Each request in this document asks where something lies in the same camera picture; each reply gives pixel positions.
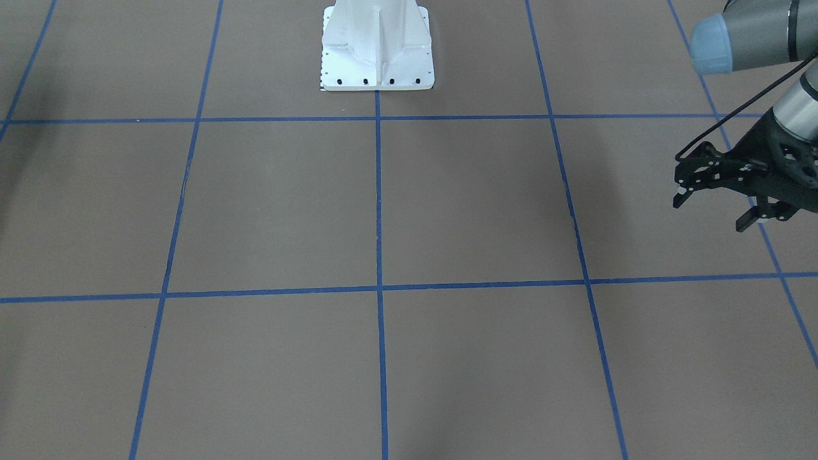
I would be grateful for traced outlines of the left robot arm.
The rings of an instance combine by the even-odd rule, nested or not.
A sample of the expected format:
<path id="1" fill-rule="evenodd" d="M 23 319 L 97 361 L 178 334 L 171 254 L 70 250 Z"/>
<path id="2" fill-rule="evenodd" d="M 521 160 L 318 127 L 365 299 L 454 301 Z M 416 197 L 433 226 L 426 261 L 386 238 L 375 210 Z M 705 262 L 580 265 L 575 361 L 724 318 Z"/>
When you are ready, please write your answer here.
<path id="1" fill-rule="evenodd" d="M 730 151 L 706 141 L 722 127 L 719 120 L 675 155 L 674 208 L 704 189 L 751 197 L 755 204 L 736 219 L 737 232 L 763 220 L 785 222 L 800 210 L 816 212 L 816 19 L 815 1 L 728 1 L 721 13 L 695 24 L 689 52 L 699 75 L 794 63 L 760 95 L 791 77 L 795 82 Z"/>

